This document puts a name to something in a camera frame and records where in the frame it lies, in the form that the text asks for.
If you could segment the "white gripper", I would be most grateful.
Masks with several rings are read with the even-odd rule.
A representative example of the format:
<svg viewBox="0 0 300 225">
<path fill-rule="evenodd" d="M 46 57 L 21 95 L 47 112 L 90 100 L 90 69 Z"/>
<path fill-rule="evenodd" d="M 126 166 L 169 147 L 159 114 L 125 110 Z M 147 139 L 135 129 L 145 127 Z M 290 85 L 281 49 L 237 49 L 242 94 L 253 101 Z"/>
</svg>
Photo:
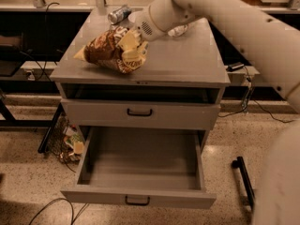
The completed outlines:
<svg viewBox="0 0 300 225">
<path fill-rule="evenodd" d="M 163 29 L 162 16 L 151 7 L 146 7 L 136 15 L 134 27 L 137 30 L 129 30 L 117 43 L 123 50 L 122 60 L 130 68 L 142 66 L 148 52 L 148 42 L 163 37 L 166 32 Z"/>
</svg>

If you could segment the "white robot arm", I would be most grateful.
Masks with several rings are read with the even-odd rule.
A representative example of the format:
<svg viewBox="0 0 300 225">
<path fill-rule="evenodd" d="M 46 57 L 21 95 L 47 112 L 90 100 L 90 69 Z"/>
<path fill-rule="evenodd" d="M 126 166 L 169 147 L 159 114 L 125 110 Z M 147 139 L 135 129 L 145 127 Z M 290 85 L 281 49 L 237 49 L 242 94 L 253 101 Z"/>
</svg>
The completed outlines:
<svg viewBox="0 0 300 225">
<path fill-rule="evenodd" d="M 300 31 L 241 0 L 155 0 L 135 18 L 152 41 L 200 18 L 211 22 L 295 111 L 300 112 Z M 252 225 L 300 225 L 300 122 L 272 145 L 256 194 Z"/>
</svg>

